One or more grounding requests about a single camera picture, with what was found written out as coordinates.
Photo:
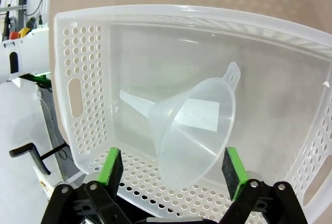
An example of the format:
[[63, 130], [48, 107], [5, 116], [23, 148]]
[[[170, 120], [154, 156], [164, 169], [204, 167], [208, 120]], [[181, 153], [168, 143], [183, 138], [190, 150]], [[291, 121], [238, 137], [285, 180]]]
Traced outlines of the right gripper black green left finger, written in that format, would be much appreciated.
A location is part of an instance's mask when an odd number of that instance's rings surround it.
[[115, 199], [123, 173], [121, 151], [112, 147], [96, 180], [57, 185], [41, 223], [129, 223]]

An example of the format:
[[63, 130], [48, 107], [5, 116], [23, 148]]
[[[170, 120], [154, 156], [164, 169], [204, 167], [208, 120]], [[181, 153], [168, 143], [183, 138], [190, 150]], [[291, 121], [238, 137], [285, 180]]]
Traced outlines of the right gripper black green right finger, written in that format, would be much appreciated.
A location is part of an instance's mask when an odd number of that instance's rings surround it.
[[222, 172], [232, 204], [220, 223], [246, 223], [252, 212], [261, 213], [266, 223], [308, 222], [291, 185], [249, 178], [234, 147], [225, 148]]

